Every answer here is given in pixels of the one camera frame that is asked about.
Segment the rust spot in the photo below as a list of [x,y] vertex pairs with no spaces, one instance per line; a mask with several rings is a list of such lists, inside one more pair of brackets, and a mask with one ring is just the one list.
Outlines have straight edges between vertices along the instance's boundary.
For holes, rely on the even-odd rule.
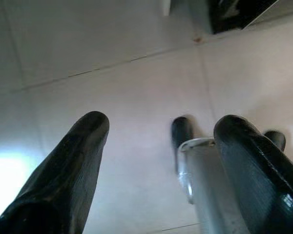
[[202,38],[195,38],[195,39],[193,39],[193,41],[196,43],[200,43],[200,42],[202,42]]

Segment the bright light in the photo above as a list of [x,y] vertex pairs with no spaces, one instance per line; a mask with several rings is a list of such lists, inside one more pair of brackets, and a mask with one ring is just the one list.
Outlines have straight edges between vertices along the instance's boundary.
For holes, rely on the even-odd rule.
[[35,167],[35,161],[22,154],[0,153],[0,215],[15,199]]

